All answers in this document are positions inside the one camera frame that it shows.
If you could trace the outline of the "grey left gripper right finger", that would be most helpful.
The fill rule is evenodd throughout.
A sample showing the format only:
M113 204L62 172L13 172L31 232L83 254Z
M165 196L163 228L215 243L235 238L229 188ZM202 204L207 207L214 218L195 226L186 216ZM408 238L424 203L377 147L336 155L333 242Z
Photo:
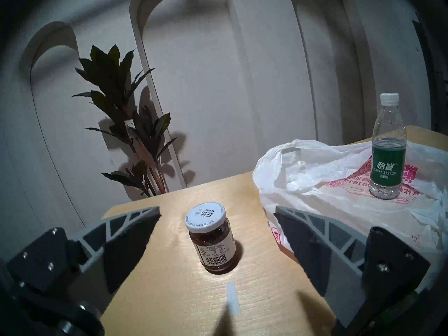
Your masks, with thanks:
M298 263L329 305L334 328L368 328L420 285L430 263L373 226L367 236L326 216L277 206L274 213Z

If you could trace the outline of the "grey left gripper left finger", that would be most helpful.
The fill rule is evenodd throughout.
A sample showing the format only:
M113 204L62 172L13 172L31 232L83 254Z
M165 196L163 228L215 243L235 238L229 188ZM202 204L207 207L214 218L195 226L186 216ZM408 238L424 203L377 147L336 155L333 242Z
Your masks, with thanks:
M159 207L122 213L94 223L67 237L53 227L6 263L16 282L46 293L54 285L69 286L100 263L103 281L114 294L142 258L160 219Z

